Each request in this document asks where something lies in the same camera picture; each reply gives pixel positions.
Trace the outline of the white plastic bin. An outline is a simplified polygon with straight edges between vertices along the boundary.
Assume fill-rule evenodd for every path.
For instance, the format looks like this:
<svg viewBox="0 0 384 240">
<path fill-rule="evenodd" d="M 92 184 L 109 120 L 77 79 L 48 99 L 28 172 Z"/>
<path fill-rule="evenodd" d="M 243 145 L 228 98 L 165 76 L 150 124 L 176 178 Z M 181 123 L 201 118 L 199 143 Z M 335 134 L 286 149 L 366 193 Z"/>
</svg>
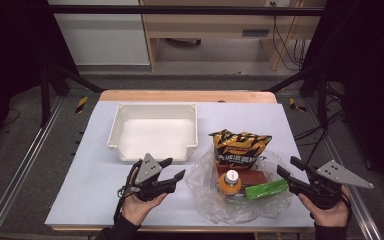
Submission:
<svg viewBox="0 0 384 240">
<path fill-rule="evenodd" d="M 86 132 L 67 173 L 64 183 L 45 223 L 53 229 L 100 229 L 113 223 L 118 197 L 131 165 L 120 161 L 116 152 L 107 147 L 112 121 L 118 104 L 100 101 L 95 107 Z M 280 104 L 199 103 L 197 105 L 197 150 L 185 162 L 163 170 L 170 178 L 181 170 L 191 171 L 212 143 L 210 133 L 223 129 L 251 132 L 273 137 L 268 149 L 284 161 L 284 166 L 300 180 L 306 175 L 291 166 L 289 158 L 299 154 L 283 107 Z M 198 213 L 198 205 L 185 182 L 176 192 L 153 210 L 142 224 L 148 231 L 268 231 L 270 229 L 307 230 L 313 220 L 300 201 L 293 197 L 291 205 L 279 217 L 259 217 L 244 224 L 214 224 Z"/>
</svg>

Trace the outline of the black metal stand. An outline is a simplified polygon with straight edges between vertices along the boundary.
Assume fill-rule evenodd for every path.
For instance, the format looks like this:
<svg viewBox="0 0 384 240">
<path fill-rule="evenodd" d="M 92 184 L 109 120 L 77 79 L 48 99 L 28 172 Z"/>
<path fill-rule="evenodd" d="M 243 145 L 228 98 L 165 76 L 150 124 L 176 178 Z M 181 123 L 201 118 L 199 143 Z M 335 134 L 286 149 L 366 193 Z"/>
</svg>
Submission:
<svg viewBox="0 0 384 240">
<path fill-rule="evenodd" d="M 95 92 L 102 93 L 104 88 L 101 88 L 86 79 L 82 78 L 78 73 L 72 72 L 61 65 L 47 64 L 40 74 L 40 89 L 41 89 L 41 106 L 42 106 L 42 121 L 41 126 L 45 126 L 51 118 L 50 95 L 49 87 L 52 87 L 58 96 L 67 96 L 70 92 L 66 79 L 74 80 L 76 83 Z"/>
<path fill-rule="evenodd" d="M 328 125 L 327 110 L 326 110 L 326 96 L 327 96 L 327 74 L 324 70 L 317 69 L 316 67 L 309 67 L 298 73 L 290 76 L 286 80 L 268 88 L 264 92 L 276 93 L 283 88 L 303 80 L 303 84 L 299 89 L 299 94 L 302 97 L 311 96 L 315 90 L 318 91 L 317 100 L 317 119 L 319 123 L 326 127 Z"/>
</svg>

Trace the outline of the black horizontal frame bar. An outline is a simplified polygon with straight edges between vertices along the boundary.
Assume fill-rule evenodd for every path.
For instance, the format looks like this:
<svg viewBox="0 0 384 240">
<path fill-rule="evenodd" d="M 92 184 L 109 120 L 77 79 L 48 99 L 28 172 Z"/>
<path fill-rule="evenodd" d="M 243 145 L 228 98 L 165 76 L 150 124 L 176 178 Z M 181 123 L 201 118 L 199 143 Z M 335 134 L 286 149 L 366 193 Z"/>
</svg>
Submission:
<svg viewBox="0 0 384 240">
<path fill-rule="evenodd" d="M 322 16 L 323 8 L 222 7 L 222 6 L 111 6 L 111 5 L 50 5 L 60 14 L 174 14 L 174 15 L 264 15 Z"/>
</svg>

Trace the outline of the clear plastic bag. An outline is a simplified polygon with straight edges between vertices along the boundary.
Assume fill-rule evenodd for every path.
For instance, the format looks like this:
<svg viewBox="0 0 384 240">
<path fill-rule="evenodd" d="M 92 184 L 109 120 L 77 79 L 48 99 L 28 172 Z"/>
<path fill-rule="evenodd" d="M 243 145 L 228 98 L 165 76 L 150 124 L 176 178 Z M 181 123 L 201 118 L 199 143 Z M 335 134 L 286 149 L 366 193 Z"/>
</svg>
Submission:
<svg viewBox="0 0 384 240">
<path fill-rule="evenodd" d="M 281 180 L 277 174 L 277 166 L 288 167 L 276 153 L 265 150 L 257 159 L 256 166 L 251 169 L 262 171 L 268 182 Z M 187 174 L 186 184 L 192 191 L 197 203 L 198 213 L 218 224 L 242 224 L 259 217 L 277 218 L 292 204 L 292 194 L 287 190 L 270 197 L 249 200 L 245 188 L 234 196 L 225 196 L 219 191 L 218 173 L 214 161 L 213 149 L 210 148 Z"/>
</svg>

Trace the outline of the aluminium floor rail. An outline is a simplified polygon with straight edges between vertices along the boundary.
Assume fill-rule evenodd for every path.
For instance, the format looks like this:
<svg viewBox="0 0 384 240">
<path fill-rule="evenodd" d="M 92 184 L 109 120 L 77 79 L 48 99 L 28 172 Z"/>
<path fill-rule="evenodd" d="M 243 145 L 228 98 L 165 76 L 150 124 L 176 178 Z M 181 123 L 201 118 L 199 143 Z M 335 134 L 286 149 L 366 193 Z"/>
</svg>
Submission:
<svg viewBox="0 0 384 240">
<path fill-rule="evenodd" d="M 326 135 L 323 140 L 325 152 L 329 160 L 335 160 L 341 165 L 344 165 L 336 147 L 334 146 L 332 139 L 329 135 Z M 364 203 L 364 200 L 360 194 L 362 188 L 347 185 L 351 193 L 351 203 L 353 210 L 353 219 L 357 222 L 365 240 L 382 240 L 381 234 L 378 230 L 376 223 L 374 222 L 369 210 Z"/>
<path fill-rule="evenodd" d="M 0 227 L 2 226 L 6 216 L 8 215 L 18 193 L 20 192 L 25 179 L 27 178 L 31 167 L 34 165 L 36 158 L 51 131 L 55 120 L 57 119 L 61 107 L 65 101 L 65 97 L 56 97 L 51 108 L 49 119 L 39 128 L 33 142 L 30 144 L 26 154 L 24 155 L 17 171 L 13 175 L 10 183 L 5 189 L 0 199 Z"/>
</svg>

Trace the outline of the green seaweed snack packet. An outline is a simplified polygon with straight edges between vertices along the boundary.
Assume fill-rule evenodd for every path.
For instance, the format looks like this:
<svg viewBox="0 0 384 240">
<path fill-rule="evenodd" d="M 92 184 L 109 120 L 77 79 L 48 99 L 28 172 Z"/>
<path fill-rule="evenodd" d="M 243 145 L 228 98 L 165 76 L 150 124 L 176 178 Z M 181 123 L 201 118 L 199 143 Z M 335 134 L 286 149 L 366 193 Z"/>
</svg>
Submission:
<svg viewBox="0 0 384 240">
<path fill-rule="evenodd" d="M 254 185 L 245 188 L 246 198 L 249 200 L 256 200 L 260 198 L 270 197 L 275 194 L 281 193 L 288 189 L 286 180 L 276 180 L 264 184 Z"/>
</svg>

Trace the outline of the black curtain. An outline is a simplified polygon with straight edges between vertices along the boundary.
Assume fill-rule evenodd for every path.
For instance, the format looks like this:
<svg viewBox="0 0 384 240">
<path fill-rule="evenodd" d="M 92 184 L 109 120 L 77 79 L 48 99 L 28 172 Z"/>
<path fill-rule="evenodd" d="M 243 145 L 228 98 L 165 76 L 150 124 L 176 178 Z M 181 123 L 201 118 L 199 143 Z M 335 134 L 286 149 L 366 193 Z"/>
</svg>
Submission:
<svg viewBox="0 0 384 240">
<path fill-rule="evenodd" d="M 48 0 L 0 0 L 0 128 L 11 98 L 40 84 L 44 64 L 36 57 L 37 36 L 49 58 L 75 73 L 77 68 Z"/>
<path fill-rule="evenodd" d="M 343 35 L 329 54 L 327 79 L 345 88 L 345 108 L 372 163 L 384 174 L 384 0 L 327 0 L 305 66 L 316 61 L 336 28 Z"/>
</svg>

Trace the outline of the white plastic tray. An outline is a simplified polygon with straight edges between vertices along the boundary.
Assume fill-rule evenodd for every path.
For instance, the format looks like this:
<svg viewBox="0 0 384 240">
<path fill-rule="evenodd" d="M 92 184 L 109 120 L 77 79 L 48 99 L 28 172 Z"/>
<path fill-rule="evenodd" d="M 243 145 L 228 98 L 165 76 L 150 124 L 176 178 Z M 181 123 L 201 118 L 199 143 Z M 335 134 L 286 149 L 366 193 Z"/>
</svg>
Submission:
<svg viewBox="0 0 384 240">
<path fill-rule="evenodd" d="M 186 161 L 198 148 L 196 104 L 120 104 L 107 141 L 121 161 Z"/>
</svg>

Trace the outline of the person's left hand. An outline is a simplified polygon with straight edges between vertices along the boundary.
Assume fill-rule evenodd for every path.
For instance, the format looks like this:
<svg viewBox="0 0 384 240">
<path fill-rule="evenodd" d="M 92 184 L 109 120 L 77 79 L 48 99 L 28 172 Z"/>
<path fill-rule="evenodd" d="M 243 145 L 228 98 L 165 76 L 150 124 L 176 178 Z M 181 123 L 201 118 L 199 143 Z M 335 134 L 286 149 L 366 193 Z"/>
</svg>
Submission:
<svg viewBox="0 0 384 240">
<path fill-rule="evenodd" d="M 142 201 L 135 193 L 129 191 L 122 204 L 120 215 L 132 224 L 139 226 L 151 210 L 159 206 L 166 197 L 167 193 L 163 193 L 153 200 Z"/>
</svg>

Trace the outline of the black yellow chips bag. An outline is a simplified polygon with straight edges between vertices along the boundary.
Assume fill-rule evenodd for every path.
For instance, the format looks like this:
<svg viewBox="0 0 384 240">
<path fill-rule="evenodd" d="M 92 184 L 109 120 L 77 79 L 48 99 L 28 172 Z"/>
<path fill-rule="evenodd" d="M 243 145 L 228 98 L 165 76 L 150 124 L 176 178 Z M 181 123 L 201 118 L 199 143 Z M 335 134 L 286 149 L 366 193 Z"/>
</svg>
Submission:
<svg viewBox="0 0 384 240">
<path fill-rule="evenodd" d="M 270 135 L 233 133 L 227 129 L 210 133 L 210 136 L 213 139 L 215 163 L 231 169 L 252 169 L 272 140 Z"/>
</svg>

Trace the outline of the orange juice bottle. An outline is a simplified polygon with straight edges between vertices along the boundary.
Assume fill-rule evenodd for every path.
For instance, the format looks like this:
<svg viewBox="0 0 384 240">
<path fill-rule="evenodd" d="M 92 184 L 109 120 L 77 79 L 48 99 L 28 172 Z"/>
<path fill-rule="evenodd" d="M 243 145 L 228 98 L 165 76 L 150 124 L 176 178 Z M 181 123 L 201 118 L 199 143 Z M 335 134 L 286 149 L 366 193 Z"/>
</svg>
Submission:
<svg viewBox="0 0 384 240">
<path fill-rule="evenodd" d="M 241 187 L 242 182 L 236 170 L 228 170 L 219 177 L 219 191 L 225 196 L 236 195 Z"/>
</svg>

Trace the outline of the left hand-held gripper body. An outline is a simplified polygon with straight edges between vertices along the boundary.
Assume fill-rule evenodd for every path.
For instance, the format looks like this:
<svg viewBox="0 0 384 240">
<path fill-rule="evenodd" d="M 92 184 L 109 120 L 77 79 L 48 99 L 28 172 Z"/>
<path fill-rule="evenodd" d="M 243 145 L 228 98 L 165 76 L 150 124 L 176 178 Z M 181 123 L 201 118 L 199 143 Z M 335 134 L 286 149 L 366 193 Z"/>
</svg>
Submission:
<svg viewBox="0 0 384 240">
<path fill-rule="evenodd" d="M 174 193 L 175 186 L 164 186 L 158 178 L 163 169 L 159 162 L 150 153 L 138 162 L 138 171 L 134 175 L 133 182 L 129 184 L 128 192 L 131 191 L 142 201 L 150 201 L 163 193 Z"/>
</svg>

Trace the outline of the white cabinet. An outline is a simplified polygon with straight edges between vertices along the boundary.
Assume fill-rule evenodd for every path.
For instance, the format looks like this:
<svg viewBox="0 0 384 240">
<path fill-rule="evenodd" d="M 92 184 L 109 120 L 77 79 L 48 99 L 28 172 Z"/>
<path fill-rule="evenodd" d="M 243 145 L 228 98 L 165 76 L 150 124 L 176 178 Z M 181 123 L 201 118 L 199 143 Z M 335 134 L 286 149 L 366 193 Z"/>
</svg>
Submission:
<svg viewBox="0 0 384 240">
<path fill-rule="evenodd" d="M 55 14 L 78 66 L 149 65 L 140 14 Z"/>
</svg>

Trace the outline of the brown cookie box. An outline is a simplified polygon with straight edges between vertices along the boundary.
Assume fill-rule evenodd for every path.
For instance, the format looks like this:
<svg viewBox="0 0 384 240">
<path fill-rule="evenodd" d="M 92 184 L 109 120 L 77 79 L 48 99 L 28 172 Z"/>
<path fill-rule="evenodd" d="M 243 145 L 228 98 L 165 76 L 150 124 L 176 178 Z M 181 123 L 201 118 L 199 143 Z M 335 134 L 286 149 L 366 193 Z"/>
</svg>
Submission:
<svg viewBox="0 0 384 240">
<path fill-rule="evenodd" d="M 219 177 L 228 170 L 236 170 L 239 173 L 242 182 L 241 188 L 264 184 L 267 182 L 266 177 L 262 171 L 254 171 L 249 169 L 229 169 L 227 167 L 222 166 L 219 166 L 217 168 L 218 181 Z"/>
</svg>

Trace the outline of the wooden desk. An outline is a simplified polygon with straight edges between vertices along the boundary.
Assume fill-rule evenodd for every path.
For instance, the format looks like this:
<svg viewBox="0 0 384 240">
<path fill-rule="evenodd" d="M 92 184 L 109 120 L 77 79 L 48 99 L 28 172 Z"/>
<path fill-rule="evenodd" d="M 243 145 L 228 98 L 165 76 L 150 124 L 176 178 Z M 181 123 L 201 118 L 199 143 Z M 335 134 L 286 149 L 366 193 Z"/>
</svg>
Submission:
<svg viewBox="0 0 384 240">
<path fill-rule="evenodd" d="M 327 0 L 138 0 L 142 6 L 232 6 L 323 8 Z M 148 52 L 156 60 L 157 42 L 171 39 L 258 39 L 270 67 L 276 70 L 288 57 L 292 40 L 310 40 L 317 28 L 318 16 L 256 15 L 158 15 L 142 16 Z"/>
</svg>

